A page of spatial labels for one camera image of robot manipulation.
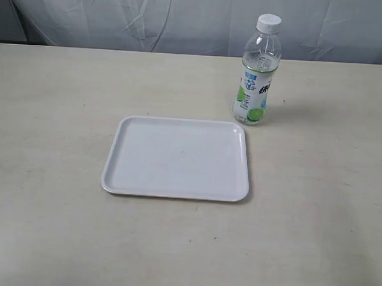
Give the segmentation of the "clear lime drink bottle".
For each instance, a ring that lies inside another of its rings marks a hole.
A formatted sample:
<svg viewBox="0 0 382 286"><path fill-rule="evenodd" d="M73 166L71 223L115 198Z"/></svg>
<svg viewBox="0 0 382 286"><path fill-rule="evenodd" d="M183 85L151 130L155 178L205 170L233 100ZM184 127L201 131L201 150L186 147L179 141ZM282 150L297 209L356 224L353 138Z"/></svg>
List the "clear lime drink bottle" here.
<svg viewBox="0 0 382 286"><path fill-rule="evenodd" d="M281 23L277 15L260 15L244 47L241 82L232 108L234 118L242 124L256 125L264 118L268 91L282 56Z"/></svg>

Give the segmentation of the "white plastic tray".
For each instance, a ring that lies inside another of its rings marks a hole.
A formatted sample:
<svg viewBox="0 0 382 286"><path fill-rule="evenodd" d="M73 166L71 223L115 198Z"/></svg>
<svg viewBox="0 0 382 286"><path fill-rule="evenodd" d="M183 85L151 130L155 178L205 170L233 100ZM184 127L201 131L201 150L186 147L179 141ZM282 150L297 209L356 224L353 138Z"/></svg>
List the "white plastic tray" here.
<svg viewBox="0 0 382 286"><path fill-rule="evenodd" d="M250 191L247 156L238 123L129 116L100 183L115 195L240 202Z"/></svg>

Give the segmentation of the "white backdrop cloth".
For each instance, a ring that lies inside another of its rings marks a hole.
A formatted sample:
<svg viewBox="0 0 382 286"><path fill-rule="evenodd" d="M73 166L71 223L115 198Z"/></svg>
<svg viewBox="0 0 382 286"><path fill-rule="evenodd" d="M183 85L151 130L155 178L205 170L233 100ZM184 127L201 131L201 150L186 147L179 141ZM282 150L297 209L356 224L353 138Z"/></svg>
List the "white backdrop cloth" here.
<svg viewBox="0 0 382 286"><path fill-rule="evenodd" d="M382 0L0 0L0 42L240 56L263 13L285 59L382 64Z"/></svg>

